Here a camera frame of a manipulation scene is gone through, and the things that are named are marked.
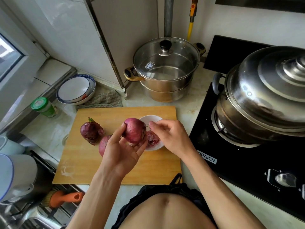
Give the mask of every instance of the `stack of bowls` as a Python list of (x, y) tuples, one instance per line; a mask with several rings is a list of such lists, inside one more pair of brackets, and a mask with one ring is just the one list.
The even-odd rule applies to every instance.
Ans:
[(77, 74), (62, 83), (56, 97), (63, 104), (80, 105), (90, 100), (94, 93), (94, 78), (86, 74)]

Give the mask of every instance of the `person's left hand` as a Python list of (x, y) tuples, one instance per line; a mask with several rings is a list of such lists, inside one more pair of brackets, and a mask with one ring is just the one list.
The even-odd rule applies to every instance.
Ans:
[(115, 172), (121, 179), (134, 168), (148, 143), (145, 135), (138, 145), (132, 147), (125, 138), (121, 138), (125, 129), (126, 124), (123, 123), (108, 140), (101, 163), (102, 169)]

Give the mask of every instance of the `white cup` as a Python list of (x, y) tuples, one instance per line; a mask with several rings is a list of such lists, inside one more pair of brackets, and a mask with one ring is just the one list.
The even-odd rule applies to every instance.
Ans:
[(32, 192), (36, 175), (36, 161), (31, 156), (0, 154), (0, 202), (16, 202)]
[(0, 136), (0, 153), (5, 155), (23, 154), (25, 147), (14, 141), (11, 141), (7, 136)]

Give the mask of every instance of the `metal pot lid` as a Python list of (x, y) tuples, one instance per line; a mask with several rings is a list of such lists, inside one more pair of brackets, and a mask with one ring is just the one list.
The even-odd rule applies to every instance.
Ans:
[(181, 38), (153, 39), (137, 49), (133, 57), (136, 71), (153, 80), (179, 80), (199, 65), (197, 48)]
[(305, 128), (305, 50), (273, 46), (250, 54), (230, 81), (242, 110), (281, 132)]

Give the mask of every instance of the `green lid jar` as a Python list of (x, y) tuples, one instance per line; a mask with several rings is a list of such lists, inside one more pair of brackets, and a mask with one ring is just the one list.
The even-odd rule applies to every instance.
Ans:
[(31, 103), (31, 108), (49, 118), (56, 116), (58, 113), (58, 108), (45, 97), (38, 97), (35, 99)]

